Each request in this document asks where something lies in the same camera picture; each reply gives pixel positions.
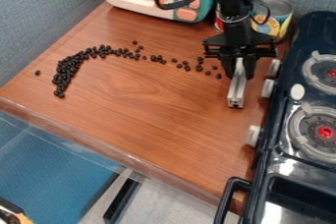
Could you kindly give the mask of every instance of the black plastic part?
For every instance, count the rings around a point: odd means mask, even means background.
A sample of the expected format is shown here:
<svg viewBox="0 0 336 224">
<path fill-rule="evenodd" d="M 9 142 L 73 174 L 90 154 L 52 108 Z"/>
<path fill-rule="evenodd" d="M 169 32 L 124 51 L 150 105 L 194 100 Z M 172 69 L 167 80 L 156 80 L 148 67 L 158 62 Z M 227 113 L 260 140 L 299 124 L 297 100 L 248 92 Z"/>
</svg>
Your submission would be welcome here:
<svg viewBox="0 0 336 224">
<path fill-rule="evenodd" d="M 128 179 L 122 189 L 118 192 L 106 212 L 104 213 L 105 224 L 115 224 L 125 206 L 129 202 L 133 192 L 136 190 L 139 182 Z"/>
<path fill-rule="evenodd" d="M 255 212 L 254 223 L 261 223 L 266 202 L 310 216 L 316 223 L 336 223 L 336 193 L 283 175 L 265 178 Z"/>
<path fill-rule="evenodd" d="M 222 198 L 215 215 L 213 224 L 223 224 L 226 214 L 228 213 L 232 197 L 236 191 L 249 193 L 251 190 L 251 182 L 241 178 L 233 177 L 228 180 Z"/>
<path fill-rule="evenodd" d="M 2 197 L 0 197 L 0 205 L 3 206 L 3 207 L 5 207 L 8 210 L 14 212 L 14 213 L 23 213 L 23 214 L 25 214 L 24 211 L 21 208 L 19 208 L 18 206 L 10 203 L 9 201 L 7 201 L 6 199 L 4 199 Z"/>
</svg>

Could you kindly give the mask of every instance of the wood grain surface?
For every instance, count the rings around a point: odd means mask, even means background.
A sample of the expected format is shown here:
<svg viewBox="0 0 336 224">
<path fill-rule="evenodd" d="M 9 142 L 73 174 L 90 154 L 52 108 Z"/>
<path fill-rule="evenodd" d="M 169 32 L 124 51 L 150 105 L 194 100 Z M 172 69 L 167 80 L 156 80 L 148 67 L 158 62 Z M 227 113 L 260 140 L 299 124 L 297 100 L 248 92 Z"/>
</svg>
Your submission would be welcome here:
<svg viewBox="0 0 336 224">
<path fill-rule="evenodd" d="M 253 150 L 245 145 L 249 125 L 260 125 L 267 101 L 260 99 L 270 59 L 258 62 L 243 110 L 227 107 L 230 80 L 198 73 L 201 40 L 210 23 L 181 24 L 112 8 L 104 3 L 1 88 L 0 106 L 27 121 L 77 141 L 146 175 L 196 196 L 218 200 L 232 176 L 251 178 Z M 87 47 L 128 47 L 161 54 L 166 65 L 117 58 L 85 62 L 66 91 L 53 95 L 57 62 Z M 193 70 L 177 69 L 171 58 Z M 34 75 L 40 70 L 39 77 Z"/>
</svg>

